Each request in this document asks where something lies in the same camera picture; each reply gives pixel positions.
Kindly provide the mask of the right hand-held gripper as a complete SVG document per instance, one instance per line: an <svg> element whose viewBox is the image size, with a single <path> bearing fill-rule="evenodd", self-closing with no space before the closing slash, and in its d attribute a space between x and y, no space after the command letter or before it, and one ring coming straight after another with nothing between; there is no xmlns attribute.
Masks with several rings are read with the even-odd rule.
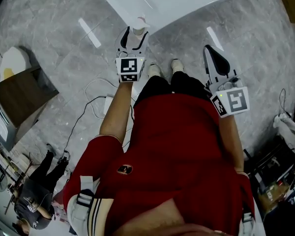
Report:
<svg viewBox="0 0 295 236"><path fill-rule="evenodd" d="M236 76L234 60L218 47L205 45L204 60L209 80L206 89L210 101L221 118L250 110L248 88Z"/></svg>

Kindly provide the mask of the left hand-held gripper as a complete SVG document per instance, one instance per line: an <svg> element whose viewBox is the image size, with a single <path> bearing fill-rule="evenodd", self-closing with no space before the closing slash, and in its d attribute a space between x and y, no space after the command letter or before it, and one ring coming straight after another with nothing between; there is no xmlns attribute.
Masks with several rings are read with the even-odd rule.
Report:
<svg viewBox="0 0 295 236"><path fill-rule="evenodd" d="M127 40L130 33L130 26L127 26L121 31L115 41L116 51L116 68L119 76L119 81L122 83L137 82L140 80L142 71L145 66L145 51L148 45L149 32L147 31L138 47L132 48L131 54L136 57L127 57Z"/></svg>

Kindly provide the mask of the person's left forearm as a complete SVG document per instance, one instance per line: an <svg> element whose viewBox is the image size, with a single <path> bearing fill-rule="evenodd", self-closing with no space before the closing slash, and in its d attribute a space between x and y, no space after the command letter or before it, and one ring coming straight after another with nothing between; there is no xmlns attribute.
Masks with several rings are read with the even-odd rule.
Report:
<svg viewBox="0 0 295 236"><path fill-rule="evenodd" d="M120 83L100 126L99 135L113 136L123 145L130 113L133 83Z"/></svg>

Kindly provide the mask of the person's right forearm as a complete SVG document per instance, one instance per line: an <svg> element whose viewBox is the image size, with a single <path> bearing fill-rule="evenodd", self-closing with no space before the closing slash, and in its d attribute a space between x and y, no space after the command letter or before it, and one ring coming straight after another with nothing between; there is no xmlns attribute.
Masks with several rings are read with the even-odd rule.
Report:
<svg viewBox="0 0 295 236"><path fill-rule="evenodd" d="M219 119L219 133L223 147L223 157L236 172L244 171L244 152L234 116Z"/></svg>

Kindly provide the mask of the person's left white shoe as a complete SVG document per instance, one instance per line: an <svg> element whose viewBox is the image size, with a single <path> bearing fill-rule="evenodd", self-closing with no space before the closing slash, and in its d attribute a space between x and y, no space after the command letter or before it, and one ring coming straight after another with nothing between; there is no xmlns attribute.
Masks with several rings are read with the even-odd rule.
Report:
<svg viewBox="0 0 295 236"><path fill-rule="evenodd" d="M147 75L149 79L152 78L153 76L161 77L160 67L157 64L154 64L154 63L151 64L148 67Z"/></svg>

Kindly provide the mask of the person's white shoe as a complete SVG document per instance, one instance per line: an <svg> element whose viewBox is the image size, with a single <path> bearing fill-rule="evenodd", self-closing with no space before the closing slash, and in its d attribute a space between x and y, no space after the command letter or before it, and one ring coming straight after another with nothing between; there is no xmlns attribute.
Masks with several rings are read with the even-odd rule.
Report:
<svg viewBox="0 0 295 236"><path fill-rule="evenodd" d="M149 79L152 78L153 76L161 77L160 67L157 64L154 64L154 63L151 64L148 67L147 75Z"/></svg>
<svg viewBox="0 0 295 236"><path fill-rule="evenodd" d="M184 72L184 66L179 59L173 59L171 62L171 68L173 74L176 72Z"/></svg>

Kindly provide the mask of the person's black shorts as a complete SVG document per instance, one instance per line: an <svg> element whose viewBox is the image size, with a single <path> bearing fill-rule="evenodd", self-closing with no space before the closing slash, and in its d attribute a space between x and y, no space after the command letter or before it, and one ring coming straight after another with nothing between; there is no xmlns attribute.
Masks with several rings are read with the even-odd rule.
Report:
<svg viewBox="0 0 295 236"><path fill-rule="evenodd" d="M210 96L210 93L205 90L205 86L198 79L178 71L173 73L170 83L157 75L149 78L139 94L134 107L149 97L172 93L186 94L204 100L209 100Z"/></svg>

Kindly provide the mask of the person's right white shoe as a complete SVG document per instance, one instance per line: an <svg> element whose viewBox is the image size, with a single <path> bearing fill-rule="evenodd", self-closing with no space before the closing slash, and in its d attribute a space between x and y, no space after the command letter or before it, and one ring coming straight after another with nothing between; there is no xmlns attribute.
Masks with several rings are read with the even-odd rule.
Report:
<svg viewBox="0 0 295 236"><path fill-rule="evenodd" d="M173 59L171 62L171 68L173 74L176 72L184 72L184 66L179 59Z"/></svg>

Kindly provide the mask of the white plush towel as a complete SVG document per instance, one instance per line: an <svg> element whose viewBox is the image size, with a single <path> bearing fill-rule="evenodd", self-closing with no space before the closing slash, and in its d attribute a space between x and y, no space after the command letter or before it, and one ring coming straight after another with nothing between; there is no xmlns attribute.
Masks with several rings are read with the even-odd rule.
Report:
<svg viewBox="0 0 295 236"><path fill-rule="evenodd" d="M295 122L286 114L279 114L274 117L273 128L277 129L285 143L295 148Z"/></svg>

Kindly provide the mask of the person's red shirt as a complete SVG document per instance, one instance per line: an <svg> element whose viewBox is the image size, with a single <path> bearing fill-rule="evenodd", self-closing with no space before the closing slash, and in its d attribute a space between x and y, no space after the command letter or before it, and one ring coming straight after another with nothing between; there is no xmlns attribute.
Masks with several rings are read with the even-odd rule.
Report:
<svg viewBox="0 0 295 236"><path fill-rule="evenodd" d="M91 176L99 181L95 197L113 200L105 235L170 199L186 223L237 235L254 202L248 176L222 156L214 106L165 94L140 101L134 115L127 151L109 135L89 142L64 187L64 206L80 192L80 178Z"/></svg>

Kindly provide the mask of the dark wooden cabinet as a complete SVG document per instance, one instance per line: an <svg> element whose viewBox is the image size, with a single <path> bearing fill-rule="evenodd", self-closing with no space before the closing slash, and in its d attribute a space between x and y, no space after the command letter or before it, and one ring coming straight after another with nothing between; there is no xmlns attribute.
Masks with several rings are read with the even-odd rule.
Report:
<svg viewBox="0 0 295 236"><path fill-rule="evenodd" d="M0 143L7 151L36 124L58 93L39 66L0 82Z"/></svg>

